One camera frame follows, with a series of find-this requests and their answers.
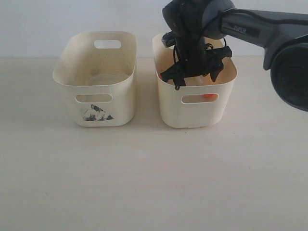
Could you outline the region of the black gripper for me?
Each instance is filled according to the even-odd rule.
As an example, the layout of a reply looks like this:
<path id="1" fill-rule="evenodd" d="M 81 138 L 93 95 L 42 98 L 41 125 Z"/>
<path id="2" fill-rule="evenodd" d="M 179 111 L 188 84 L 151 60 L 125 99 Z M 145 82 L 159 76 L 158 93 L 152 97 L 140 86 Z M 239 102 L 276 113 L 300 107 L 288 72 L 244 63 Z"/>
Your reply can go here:
<path id="1" fill-rule="evenodd" d="M 175 39 L 178 61 L 167 70 L 160 73 L 161 79 L 167 83 L 172 80 L 175 90 L 186 87 L 186 72 L 205 72 L 210 75 L 212 82 L 216 82 L 218 75 L 224 69 L 222 60 L 231 58 L 232 51 L 224 45 L 214 48 L 206 43 L 205 38 L 193 33 L 179 34 L 172 32 Z"/>

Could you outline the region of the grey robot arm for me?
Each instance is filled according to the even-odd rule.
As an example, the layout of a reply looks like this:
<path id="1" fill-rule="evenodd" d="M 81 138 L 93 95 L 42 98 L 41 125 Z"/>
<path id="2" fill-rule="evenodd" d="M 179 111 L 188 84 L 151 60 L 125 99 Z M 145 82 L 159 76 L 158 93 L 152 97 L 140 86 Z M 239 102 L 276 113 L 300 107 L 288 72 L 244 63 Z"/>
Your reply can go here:
<path id="1" fill-rule="evenodd" d="M 230 0 L 173 0 L 162 9 L 170 28 L 161 39 L 173 48 L 173 65 L 161 73 L 175 88 L 185 79 L 210 75 L 216 81 L 229 46 L 214 48 L 206 38 L 231 36 L 264 49 L 263 68 L 288 105 L 308 109 L 308 17 L 306 14 L 238 9 Z"/>

